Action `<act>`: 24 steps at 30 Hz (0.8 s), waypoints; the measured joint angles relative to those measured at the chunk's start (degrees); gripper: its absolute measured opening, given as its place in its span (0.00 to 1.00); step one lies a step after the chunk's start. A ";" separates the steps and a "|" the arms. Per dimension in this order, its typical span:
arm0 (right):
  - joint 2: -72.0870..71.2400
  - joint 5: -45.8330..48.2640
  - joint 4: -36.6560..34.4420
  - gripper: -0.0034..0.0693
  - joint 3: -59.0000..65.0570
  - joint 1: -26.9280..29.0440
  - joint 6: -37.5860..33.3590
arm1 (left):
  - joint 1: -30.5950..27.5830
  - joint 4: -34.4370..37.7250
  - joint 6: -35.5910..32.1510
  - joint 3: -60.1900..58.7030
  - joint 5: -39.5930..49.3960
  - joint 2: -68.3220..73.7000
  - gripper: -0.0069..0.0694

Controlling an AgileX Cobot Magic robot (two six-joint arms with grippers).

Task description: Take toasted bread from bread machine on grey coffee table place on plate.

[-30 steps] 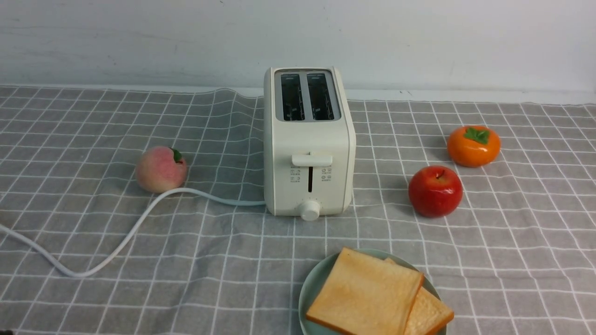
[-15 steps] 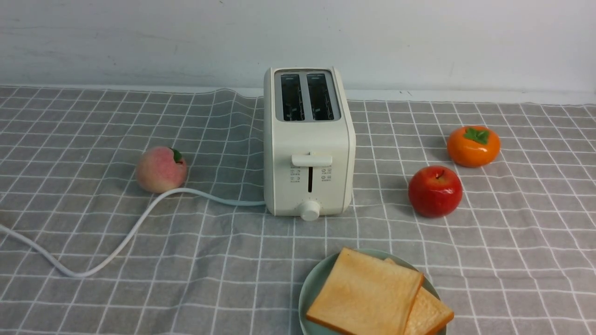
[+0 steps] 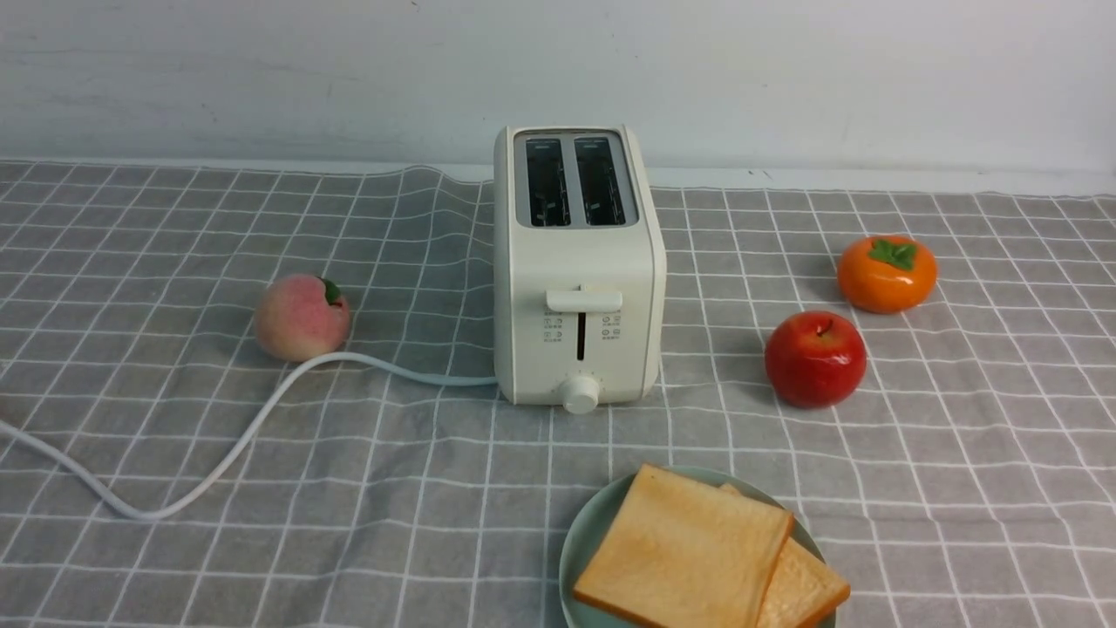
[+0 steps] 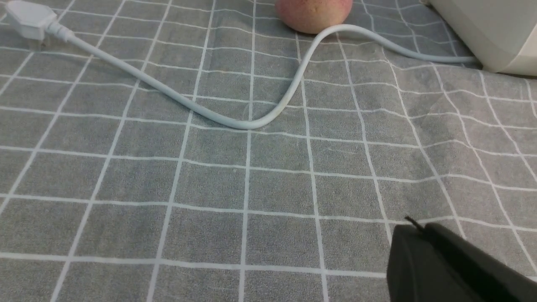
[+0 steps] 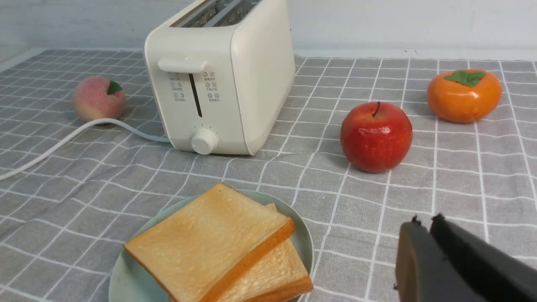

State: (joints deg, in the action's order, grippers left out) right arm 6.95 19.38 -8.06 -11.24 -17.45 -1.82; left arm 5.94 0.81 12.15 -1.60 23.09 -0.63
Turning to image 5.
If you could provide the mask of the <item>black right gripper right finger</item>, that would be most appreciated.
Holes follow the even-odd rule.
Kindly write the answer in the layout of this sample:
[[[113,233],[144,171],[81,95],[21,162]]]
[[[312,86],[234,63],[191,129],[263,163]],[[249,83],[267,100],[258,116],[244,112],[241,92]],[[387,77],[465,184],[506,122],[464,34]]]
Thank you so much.
[[[451,266],[489,302],[535,302],[536,269],[486,243],[442,214],[430,233]]]

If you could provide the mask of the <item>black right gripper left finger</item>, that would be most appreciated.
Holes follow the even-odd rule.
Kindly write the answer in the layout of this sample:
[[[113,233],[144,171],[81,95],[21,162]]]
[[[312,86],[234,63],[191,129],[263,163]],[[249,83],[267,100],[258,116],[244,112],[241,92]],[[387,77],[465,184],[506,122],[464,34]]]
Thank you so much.
[[[395,285],[401,302],[485,302],[464,281],[416,217],[399,229]]]

